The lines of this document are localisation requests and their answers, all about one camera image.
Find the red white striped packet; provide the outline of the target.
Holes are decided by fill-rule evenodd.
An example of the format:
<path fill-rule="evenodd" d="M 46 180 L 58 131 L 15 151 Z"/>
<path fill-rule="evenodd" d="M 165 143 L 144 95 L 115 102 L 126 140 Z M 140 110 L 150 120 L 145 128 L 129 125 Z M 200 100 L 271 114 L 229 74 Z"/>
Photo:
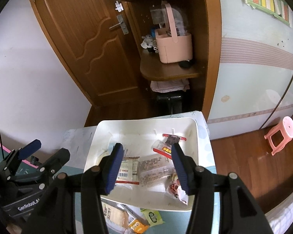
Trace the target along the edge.
<path fill-rule="evenodd" d="M 124 157 L 117 175 L 116 183 L 139 185 L 138 180 L 139 157 Z"/>

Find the red apple chips bag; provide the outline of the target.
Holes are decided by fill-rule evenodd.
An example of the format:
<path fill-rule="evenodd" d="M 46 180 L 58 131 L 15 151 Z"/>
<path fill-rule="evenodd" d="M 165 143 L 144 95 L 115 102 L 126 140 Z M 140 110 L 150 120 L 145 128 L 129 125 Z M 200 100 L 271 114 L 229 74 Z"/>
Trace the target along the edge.
<path fill-rule="evenodd" d="M 188 195 L 181 188 L 181 184 L 177 174 L 174 174 L 171 177 L 171 181 L 168 183 L 168 186 L 166 188 L 166 195 L 173 199 L 178 199 L 183 204 L 188 205 Z"/>

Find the beige kraft snack packet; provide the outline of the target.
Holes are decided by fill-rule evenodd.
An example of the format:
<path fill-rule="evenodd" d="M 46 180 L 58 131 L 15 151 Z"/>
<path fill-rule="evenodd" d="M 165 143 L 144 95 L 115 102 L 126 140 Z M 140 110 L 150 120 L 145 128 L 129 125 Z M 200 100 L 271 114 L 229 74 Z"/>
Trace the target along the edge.
<path fill-rule="evenodd" d="M 107 227 L 114 231 L 124 232 L 128 228 L 129 215 L 118 207 L 102 202 L 103 213 Z"/>

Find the lime green snack packet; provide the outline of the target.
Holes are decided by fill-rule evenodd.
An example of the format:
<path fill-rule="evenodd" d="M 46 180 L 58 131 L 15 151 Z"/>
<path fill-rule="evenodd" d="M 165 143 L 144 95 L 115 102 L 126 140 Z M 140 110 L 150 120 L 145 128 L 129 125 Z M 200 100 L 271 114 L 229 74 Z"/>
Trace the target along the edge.
<path fill-rule="evenodd" d="M 164 221 L 157 210 L 141 209 L 141 212 L 145 216 L 147 222 L 151 227 L 164 224 Z"/>

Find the orange oat snack packet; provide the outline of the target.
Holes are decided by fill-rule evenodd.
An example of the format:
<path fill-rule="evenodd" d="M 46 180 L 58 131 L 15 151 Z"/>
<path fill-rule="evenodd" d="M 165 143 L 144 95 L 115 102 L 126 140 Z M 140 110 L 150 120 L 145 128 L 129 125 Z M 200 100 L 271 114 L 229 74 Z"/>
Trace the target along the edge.
<path fill-rule="evenodd" d="M 145 233 L 149 225 L 145 225 L 142 222 L 140 222 L 137 218 L 129 216 L 128 221 L 128 228 L 131 229 L 134 233 Z"/>

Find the dark dried fruit packet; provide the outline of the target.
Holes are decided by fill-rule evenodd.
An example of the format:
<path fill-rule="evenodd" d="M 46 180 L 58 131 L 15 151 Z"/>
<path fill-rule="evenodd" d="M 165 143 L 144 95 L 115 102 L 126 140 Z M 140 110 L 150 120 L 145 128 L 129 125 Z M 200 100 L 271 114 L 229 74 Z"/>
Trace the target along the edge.
<path fill-rule="evenodd" d="M 171 157 L 171 148 L 173 144 L 179 143 L 180 141 L 186 141 L 186 137 L 172 135 L 172 134 L 162 134 L 163 140 L 156 141 L 152 146 L 152 149 L 155 153 L 158 153 L 168 159 L 172 159 Z"/>

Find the white plastic storage bin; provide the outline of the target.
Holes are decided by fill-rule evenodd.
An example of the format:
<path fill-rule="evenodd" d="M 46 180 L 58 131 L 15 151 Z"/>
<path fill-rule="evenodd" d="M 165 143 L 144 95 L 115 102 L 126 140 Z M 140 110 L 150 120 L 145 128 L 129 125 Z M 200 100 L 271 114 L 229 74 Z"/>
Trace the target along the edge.
<path fill-rule="evenodd" d="M 179 145 L 184 154 L 198 162 L 197 126 L 192 118 L 102 121 L 95 131 L 84 169 L 98 165 L 120 143 L 124 157 L 138 161 L 137 183 L 115 184 L 106 200 L 159 211 L 190 211 L 193 197 L 184 204 L 166 192 L 175 171 L 173 162 L 153 151 L 167 135 L 181 137 Z"/>

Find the folded pink cloth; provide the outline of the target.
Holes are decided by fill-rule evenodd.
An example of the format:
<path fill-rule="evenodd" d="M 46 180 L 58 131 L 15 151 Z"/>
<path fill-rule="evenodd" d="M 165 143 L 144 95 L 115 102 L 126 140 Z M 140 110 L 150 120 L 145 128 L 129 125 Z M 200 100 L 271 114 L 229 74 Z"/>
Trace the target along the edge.
<path fill-rule="evenodd" d="M 171 81 L 151 81 L 150 88 L 154 92 L 168 93 L 174 91 L 186 91 L 190 89 L 187 79 L 171 80 Z"/>

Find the brown wooden door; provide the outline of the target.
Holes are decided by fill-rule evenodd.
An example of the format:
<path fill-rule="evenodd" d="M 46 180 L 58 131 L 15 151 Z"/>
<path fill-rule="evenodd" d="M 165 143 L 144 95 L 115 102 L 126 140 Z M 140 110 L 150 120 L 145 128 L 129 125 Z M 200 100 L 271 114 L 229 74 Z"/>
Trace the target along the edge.
<path fill-rule="evenodd" d="M 30 0 L 57 57 L 91 104 L 147 97 L 133 34 L 118 24 L 116 0 Z"/>

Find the wooden corner shelf unit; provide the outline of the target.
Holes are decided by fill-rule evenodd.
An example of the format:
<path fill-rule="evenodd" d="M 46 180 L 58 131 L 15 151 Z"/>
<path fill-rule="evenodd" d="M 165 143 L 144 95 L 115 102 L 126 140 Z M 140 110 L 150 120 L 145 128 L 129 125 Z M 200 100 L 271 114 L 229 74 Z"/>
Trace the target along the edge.
<path fill-rule="evenodd" d="M 212 107 L 221 54 L 220 0 L 120 0 L 137 47 L 140 73 L 160 114 Z"/>

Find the colourful wall poster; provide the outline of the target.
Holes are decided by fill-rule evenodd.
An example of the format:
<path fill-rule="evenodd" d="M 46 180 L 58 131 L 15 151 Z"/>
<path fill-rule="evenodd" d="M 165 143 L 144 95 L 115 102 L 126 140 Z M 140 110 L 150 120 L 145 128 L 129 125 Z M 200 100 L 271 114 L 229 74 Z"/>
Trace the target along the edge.
<path fill-rule="evenodd" d="M 292 27 L 293 13 L 285 0 L 244 0 L 253 9 L 261 10 Z"/>

